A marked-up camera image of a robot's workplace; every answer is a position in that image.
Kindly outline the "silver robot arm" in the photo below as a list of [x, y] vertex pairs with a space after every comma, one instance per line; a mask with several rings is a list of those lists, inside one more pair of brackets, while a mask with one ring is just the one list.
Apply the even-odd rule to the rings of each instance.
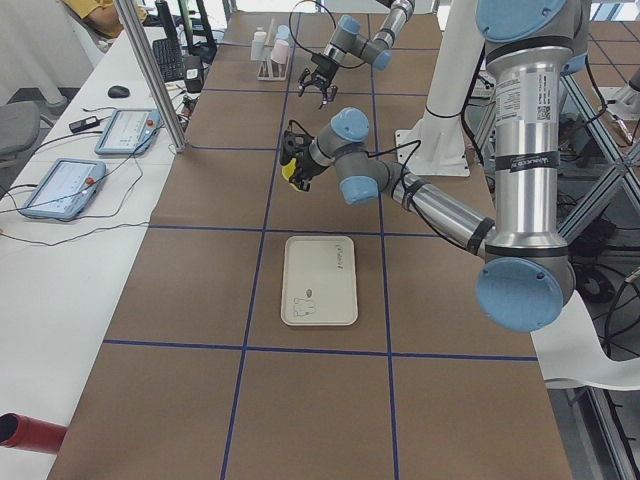
[[[443, 239], [481, 258], [477, 303], [494, 323], [532, 332], [553, 323], [575, 276], [559, 234], [559, 84], [586, 65], [585, 1], [456, 1], [452, 4], [422, 117], [396, 134], [396, 159], [370, 152], [357, 108], [317, 134], [291, 123], [280, 164], [299, 191], [333, 170], [346, 203], [387, 195]], [[476, 75], [494, 81], [495, 213], [451, 196], [446, 178], [469, 174], [464, 111]]]
[[322, 53], [313, 52], [311, 61], [316, 69], [306, 68], [298, 79], [298, 95], [302, 96], [309, 86], [315, 86], [322, 94], [319, 108], [335, 99], [338, 87], [333, 79], [347, 54], [359, 58], [373, 68], [384, 70], [389, 64], [398, 34], [414, 13], [415, 2], [411, 0], [380, 1], [389, 8], [379, 31], [366, 38], [360, 34], [360, 23], [350, 15], [343, 15]]

